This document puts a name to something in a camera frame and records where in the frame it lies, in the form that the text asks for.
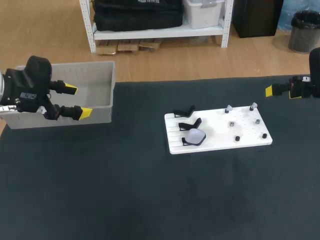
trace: shelf post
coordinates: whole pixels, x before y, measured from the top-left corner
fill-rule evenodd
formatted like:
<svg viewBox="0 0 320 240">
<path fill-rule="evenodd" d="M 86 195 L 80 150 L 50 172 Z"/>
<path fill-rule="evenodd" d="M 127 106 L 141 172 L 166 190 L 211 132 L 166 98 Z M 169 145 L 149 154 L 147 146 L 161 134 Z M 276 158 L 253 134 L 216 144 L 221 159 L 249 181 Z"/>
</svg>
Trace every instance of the shelf post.
<svg viewBox="0 0 320 240">
<path fill-rule="evenodd" d="M 224 26 L 223 26 L 222 43 L 221 43 L 222 48 L 228 47 L 233 7 L 234 7 L 234 0 L 225 0 L 225 13 L 224 13 L 224 21 L 223 21 Z"/>
<path fill-rule="evenodd" d="M 79 0 L 79 1 L 80 1 L 83 22 L 85 26 L 86 35 L 88 37 L 91 53 L 95 53 L 96 43 L 95 43 L 95 37 L 94 37 L 94 32 L 93 32 L 91 18 L 90 18 L 90 0 Z"/>
</svg>

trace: black clip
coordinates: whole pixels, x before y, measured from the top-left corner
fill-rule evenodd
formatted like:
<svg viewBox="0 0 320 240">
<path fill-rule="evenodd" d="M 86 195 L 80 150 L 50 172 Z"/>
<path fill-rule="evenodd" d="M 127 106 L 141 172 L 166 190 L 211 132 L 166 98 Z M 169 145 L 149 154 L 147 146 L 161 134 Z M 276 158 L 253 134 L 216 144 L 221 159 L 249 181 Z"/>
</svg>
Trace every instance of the black clip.
<svg viewBox="0 0 320 240">
<path fill-rule="evenodd" d="M 201 123 L 202 123 L 202 120 L 199 117 L 194 124 L 179 122 L 179 128 L 180 128 L 180 131 L 189 131 L 190 129 L 197 129 Z"/>
<path fill-rule="evenodd" d="M 200 146 L 200 145 L 204 142 L 204 140 L 206 139 L 206 137 L 207 137 L 207 136 L 204 135 L 204 138 L 201 140 L 201 142 L 199 142 L 199 143 L 197 143 L 197 144 L 187 142 L 186 139 L 183 137 L 183 138 L 182 138 L 182 144 L 183 144 L 183 146 Z"/>
<path fill-rule="evenodd" d="M 191 115 L 196 110 L 195 105 L 192 105 L 189 109 L 189 111 L 181 111 L 181 110 L 173 110 L 173 114 L 175 118 L 190 118 Z"/>
</svg>

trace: black tabletop mat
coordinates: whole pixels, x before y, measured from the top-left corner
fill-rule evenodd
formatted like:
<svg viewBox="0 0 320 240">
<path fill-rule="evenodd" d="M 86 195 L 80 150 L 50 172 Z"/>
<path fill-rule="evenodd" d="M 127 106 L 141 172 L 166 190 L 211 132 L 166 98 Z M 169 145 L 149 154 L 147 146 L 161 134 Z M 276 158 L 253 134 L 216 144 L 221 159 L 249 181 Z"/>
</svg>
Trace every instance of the black tabletop mat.
<svg viewBox="0 0 320 240">
<path fill-rule="evenodd" d="M 112 123 L 0 138 L 2 240 L 318 240 L 320 99 L 288 76 L 117 83 Z M 258 104 L 272 146 L 171 155 L 173 109 Z"/>
</svg>

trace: storage bin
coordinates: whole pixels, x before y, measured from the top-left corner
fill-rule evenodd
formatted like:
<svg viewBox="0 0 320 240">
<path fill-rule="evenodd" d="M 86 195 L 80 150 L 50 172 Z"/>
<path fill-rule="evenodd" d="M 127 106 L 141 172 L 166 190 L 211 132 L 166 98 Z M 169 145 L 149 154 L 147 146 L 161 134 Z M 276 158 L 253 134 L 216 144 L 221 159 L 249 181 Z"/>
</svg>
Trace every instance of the storage bin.
<svg viewBox="0 0 320 240">
<path fill-rule="evenodd" d="M 191 28 L 218 25 L 224 2 L 225 0 L 183 0 L 185 17 Z"/>
<path fill-rule="evenodd" d="M 16 69 L 22 70 L 24 66 L 18 66 Z M 50 91 L 53 104 L 92 108 L 90 117 L 79 121 L 62 116 L 58 120 L 47 120 L 40 112 L 4 112 L 0 113 L 0 118 L 4 119 L 11 129 L 111 122 L 116 82 L 114 61 L 53 64 L 51 80 L 63 80 L 78 88 L 76 95 L 58 94 L 55 91 Z"/>
</svg>

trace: white board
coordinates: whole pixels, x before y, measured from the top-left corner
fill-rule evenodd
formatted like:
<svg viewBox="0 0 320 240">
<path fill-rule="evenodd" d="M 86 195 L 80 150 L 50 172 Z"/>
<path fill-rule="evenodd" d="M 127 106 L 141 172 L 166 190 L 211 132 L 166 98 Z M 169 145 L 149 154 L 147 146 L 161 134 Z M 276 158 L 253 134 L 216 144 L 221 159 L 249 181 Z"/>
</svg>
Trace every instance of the white board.
<svg viewBox="0 0 320 240">
<path fill-rule="evenodd" d="M 189 131 L 180 131 L 179 123 L 193 125 L 201 118 L 198 129 L 203 130 L 206 138 L 200 146 L 183 146 L 182 138 Z M 191 117 L 175 117 L 173 113 L 164 115 L 165 128 L 171 154 L 188 154 L 223 149 L 237 149 L 271 145 L 272 138 L 257 108 L 250 111 L 250 106 L 234 107 L 229 113 L 225 108 L 194 111 Z"/>
</svg>

